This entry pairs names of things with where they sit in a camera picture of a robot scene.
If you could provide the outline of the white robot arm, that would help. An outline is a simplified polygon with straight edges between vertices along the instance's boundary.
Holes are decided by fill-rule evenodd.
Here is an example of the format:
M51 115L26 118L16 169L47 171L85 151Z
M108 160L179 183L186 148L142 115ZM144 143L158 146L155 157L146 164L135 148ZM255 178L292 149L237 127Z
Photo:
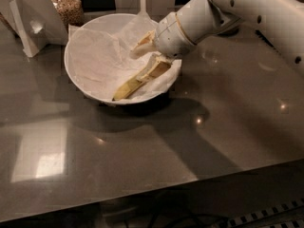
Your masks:
M169 13L131 50L180 59L205 38L242 22L259 31L297 73L304 74L304 8L297 0L190 0Z

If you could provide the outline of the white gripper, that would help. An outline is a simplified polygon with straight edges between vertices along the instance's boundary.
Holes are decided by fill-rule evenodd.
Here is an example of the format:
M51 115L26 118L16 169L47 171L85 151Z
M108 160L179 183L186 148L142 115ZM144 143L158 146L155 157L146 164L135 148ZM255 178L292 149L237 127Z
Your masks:
M155 31L148 31L130 50L129 56L138 59L148 52L158 51L171 59L181 59L195 46L182 30L177 14L170 12L158 23ZM163 55L153 53L136 79L147 83L162 76L172 66L172 61Z

